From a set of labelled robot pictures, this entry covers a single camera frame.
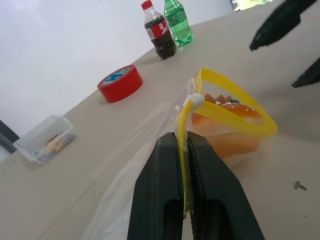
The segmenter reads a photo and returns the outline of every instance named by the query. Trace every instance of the beige table surface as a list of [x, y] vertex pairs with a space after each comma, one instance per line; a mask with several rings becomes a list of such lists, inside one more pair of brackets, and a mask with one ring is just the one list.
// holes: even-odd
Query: beige table surface
[[[113, 104], [96, 91], [70, 110], [66, 117], [77, 138], [44, 166], [29, 163], [18, 152], [1, 162], [0, 238], [80, 239], [105, 190], [126, 164], [123, 156], [150, 139], [161, 118], [157, 114], [200, 68], [210, 68], [255, 97], [279, 128], [257, 154], [232, 169], [265, 238], [320, 239], [320, 84], [291, 87], [320, 57], [320, 3], [285, 39], [250, 52], [256, 30], [275, 7], [266, 4], [194, 25], [193, 43], [167, 60], [154, 50], [147, 52], [134, 63], [142, 87]], [[129, 133], [141, 126], [142, 134], [137, 130], [128, 141]], [[128, 151], [117, 151], [123, 145]], [[294, 190], [295, 181], [307, 191]]]

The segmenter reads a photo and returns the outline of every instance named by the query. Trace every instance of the coca-cola bottle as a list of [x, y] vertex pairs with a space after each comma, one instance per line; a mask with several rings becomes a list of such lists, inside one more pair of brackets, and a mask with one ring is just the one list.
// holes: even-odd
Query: coca-cola bottle
[[165, 17], [154, 10], [150, 0], [142, 3], [141, 6], [145, 13], [144, 27], [155, 47], [156, 53], [162, 59], [175, 55], [177, 47], [171, 37]]

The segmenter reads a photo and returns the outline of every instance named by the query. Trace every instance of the red tape roll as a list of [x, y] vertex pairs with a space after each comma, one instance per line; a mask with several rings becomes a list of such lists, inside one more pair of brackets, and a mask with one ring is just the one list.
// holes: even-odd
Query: red tape roll
[[136, 66], [128, 65], [111, 73], [97, 87], [108, 103], [114, 103], [133, 94], [142, 83]]

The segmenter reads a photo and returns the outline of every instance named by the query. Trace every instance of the green soda bottle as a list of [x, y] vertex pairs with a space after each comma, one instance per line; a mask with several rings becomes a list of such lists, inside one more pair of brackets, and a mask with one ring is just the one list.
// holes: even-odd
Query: green soda bottle
[[192, 41], [194, 37], [184, 6], [178, 0], [164, 0], [164, 17], [177, 45], [183, 46]]

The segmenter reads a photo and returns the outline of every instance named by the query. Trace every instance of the plastic storage container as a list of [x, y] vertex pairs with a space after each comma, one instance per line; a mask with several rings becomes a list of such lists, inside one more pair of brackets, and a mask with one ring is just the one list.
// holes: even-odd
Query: plastic storage container
[[43, 165], [75, 137], [71, 122], [63, 116], [51, 115], [13, 145], [31, 162]]
[[192, 80], [192, 88], [194, 93], [203, 95], [204, 102], [196, 109], [192, 102], [188, 109], [184, 105], [179, 132], [183, 133], [184, 122], [191, 115], [192, 126], [186, 129], [205, 137], [230, 168], [277, 132], [264, 109], [227, 77], [201, 69]]

